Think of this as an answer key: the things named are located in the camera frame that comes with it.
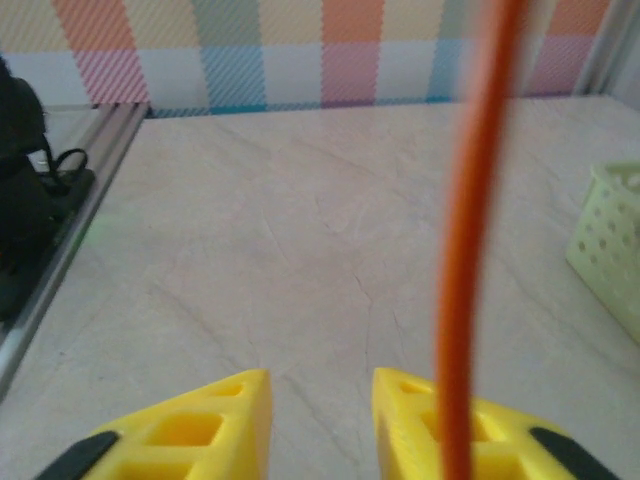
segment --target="black object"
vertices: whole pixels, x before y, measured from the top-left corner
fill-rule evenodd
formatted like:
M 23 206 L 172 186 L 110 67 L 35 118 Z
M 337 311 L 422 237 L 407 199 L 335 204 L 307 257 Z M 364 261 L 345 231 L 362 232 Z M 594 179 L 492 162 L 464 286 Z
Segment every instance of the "black object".
M 0 322 L 16 318 L 95 180 L 87 152 L 76 148 L 54 159 L 45 133 L 36 93 L 0 56 Z M 27 157 L 40 150 L 44 173 Z M 74 154 L 79 164 L 61 171 Z
M 98 433 L 74 443 L 34 480 L 80 480 L 119 440 L 116 432 Z
M 577 480 L 620 480 L 573 438 L 542 427 L 529 433 Z
M 50 198 L 54 214 L 51 225 L 41 235 L 32 236 L 26 242 L 5 243 L 4 247 L 0 244 L 0 322 L 10 326 L 17 318 L 71 227 L 94 180 L 91 170 L 83 170 L 67 195 Z

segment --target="black cable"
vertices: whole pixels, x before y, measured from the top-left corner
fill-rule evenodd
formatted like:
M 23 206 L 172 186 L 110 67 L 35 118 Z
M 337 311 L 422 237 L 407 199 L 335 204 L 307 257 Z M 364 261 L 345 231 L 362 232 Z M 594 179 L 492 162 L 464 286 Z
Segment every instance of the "black cable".
M 49 144 L 47 137 L 44 135 L 42 136 L 42 147 L 47 158 L 47 167 L 49 168 L 49 172 L 47 172 L 48 176 L 55 183 L 58 189 L 60 189 L 60 193 L 66 195 L 67 193 L 69 193 L 69 190 L 71 190 L 71 185 L 73 184 L 73 182 L 78 179 L 80 174 L 87 167 L 87 164 L 89 163 L 89 154 L 82 148 L 72 148 L 70 150 L 62 152 L 58 156 L 58 158 L 54 160 L 53 152 L 51 151 L 51 145 Z M 71 181 L 67 181 L 66 178 L 60 176 L 59 170 L 64 161 L 71 155 L 74 155 L 76 153 L 82 155 L 82 160 L 80 161 L 80 164 L 76 167 L 76 169 L 70 172 Z

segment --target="wall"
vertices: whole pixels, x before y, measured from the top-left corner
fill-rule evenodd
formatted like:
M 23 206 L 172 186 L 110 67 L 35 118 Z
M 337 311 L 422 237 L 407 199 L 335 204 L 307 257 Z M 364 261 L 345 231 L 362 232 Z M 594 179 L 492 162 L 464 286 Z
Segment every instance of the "wall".
M 640 18 L 630 33 L 622 65 L 610 87 L 611 94 L 627 105 L 640 110 Z
M 0 51 L 47 105 L 150 100 L 168 116 L 449 100 L 486 1 L 0 0 Z M 534 4 L 519 93 L 571 93 L 609 0 Z

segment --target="black rubber pad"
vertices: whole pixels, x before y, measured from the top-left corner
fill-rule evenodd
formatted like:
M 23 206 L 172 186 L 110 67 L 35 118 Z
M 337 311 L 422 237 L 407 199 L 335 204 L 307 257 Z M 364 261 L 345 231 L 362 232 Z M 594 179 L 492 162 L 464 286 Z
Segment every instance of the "black rubber pad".
M 577 480 L 620 480 L 573 438 L 542 427 L 529 433 Z
M 35 480 L 80 480 L 118 441 L 116 432 L 102 432 L 74 443 Z

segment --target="yellow plastic part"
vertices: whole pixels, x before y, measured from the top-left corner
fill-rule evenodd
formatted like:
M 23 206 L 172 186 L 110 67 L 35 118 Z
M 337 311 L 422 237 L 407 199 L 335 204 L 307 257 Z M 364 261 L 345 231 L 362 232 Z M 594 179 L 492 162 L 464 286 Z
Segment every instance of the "yellow plastic part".
M 382 480 L 442 478 L 435 411 L 435 385 L 390 368 L 373 380 L 373 421 Z M 528 433 L 549 422 L 485 400 L 473 402 L 473 462 L 476 480 L 573 480 L 574 477 Z
M 83 480 L 266 479 L 267 370 L 248 370 L 103 425 L 121 438 Z

